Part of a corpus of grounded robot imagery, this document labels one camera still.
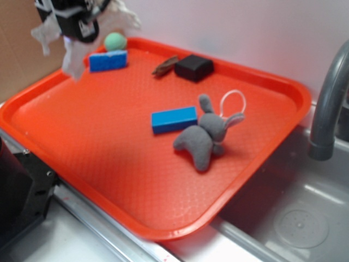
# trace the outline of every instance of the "stuffed animal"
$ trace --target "stuffed animal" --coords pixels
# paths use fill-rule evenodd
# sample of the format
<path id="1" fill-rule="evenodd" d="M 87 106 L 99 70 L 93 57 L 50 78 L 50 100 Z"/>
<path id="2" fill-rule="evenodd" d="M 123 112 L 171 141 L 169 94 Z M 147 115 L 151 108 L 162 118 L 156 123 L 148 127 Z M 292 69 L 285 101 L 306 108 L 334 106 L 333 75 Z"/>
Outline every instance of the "stuffed animal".
<path id="1" fill-rule="evenodd" d="M 199 96 L 201 109 L 205 114 L 199 119 L 198 126 L 187 127 L 173 143 L 174 149 L 187 150 L 194 160 L 198 171 L 207 171 L 211 154 L 221 156 L 224 148 L 220 145 L 229 127 L 245 119 L 243 112 L 239 112 L 224 120 L 216 115 L 210 98 L 206 94 Z"/>

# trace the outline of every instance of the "black box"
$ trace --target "black box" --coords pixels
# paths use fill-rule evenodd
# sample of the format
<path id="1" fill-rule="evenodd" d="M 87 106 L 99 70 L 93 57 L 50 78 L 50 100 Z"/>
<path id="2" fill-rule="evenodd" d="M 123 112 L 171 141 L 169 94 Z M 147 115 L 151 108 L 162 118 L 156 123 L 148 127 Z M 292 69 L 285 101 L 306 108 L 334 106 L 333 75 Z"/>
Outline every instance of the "black box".
<path id="1" fill-rule="evenodd" d="M 178 76 L 194 82 L 200 81 L 213 70 L 212 60 L 196 55 L 187 56 L 174 65 L 174 72 Z"/>

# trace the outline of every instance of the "orange tray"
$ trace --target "orange tray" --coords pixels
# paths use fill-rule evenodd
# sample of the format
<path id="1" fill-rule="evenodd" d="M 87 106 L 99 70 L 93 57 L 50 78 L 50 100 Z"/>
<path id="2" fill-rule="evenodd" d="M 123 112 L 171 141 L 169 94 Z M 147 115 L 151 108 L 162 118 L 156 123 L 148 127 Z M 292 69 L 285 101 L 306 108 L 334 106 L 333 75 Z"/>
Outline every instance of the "orange tray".
<path id="1" fill-rule="evenodd" d="M 79 82 L 61 70 L 9 99 L 0 127 L 59 176 L 141 237 L 177 239 L 207 225 L 277 148 L 310 107 L 301 84 L 215 58 L 215 72 L 194 83 L 153 69 L 191 52 L 131 38 L 128 66 L 90 74 Z M 206 93 L 219 113 L 233 89 L 246 97 L 246 119 L 228 130 L 226 153 L 205 173 L 191 156 L 175 152 L 180 132 L 154 135 L 151 113 L 196 106 Z M 229 96 L 225 115 L 239 111 Z"/>

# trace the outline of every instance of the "gray faucet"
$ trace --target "gray faucet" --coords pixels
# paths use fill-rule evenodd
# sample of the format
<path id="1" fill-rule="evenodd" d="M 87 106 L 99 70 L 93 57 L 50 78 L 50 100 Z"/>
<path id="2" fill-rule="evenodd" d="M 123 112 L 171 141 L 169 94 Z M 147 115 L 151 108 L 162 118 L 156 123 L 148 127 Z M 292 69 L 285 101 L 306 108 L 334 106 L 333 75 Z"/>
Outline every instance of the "gray faucet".
<path id="1" fill-rule="evenodd" d="M 349 141 L 348 87 L 349 40 L 334 57 L 316 105 L 308 147 L 308 155 L 315 160 L 332 157 L 335 134 Z"/>

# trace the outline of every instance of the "white loop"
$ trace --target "white loop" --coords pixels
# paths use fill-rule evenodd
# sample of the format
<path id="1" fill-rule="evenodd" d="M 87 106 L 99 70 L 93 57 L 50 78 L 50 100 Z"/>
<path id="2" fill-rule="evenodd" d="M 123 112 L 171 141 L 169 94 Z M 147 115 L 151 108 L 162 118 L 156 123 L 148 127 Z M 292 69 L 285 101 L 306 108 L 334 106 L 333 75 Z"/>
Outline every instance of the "white loop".
<path id="1" fill-rule="evenodd" d="M 234 90 L 231 90 L 231 91 L 227 92 L 227 93 L 222 97 L 222 99 L 221 99 L 221 101 L 220 101 L 220 115 L 219 115 L 219 116 L 220 116 L 221 118 L 223 118 L 223 119 L 227 119 L 227 117 L 224 117 L 224 116 L 223 116 L 223 104 L 224 104 L 224 101 L 225 101 L 225 99 L 226 99 L 229 95 L 231 95 L 231 94 L 233 94 L 233 93 L 238 93 L 238 94 L 241 96 L 242 101 L 243 101 L 243 107 L 242 107 L 241 113 L 245 112 L 245 109 L 246 109 L 246 98 L 245 98 L 243 92 L 241 92 L 240 90 L 234 89 Z"/>

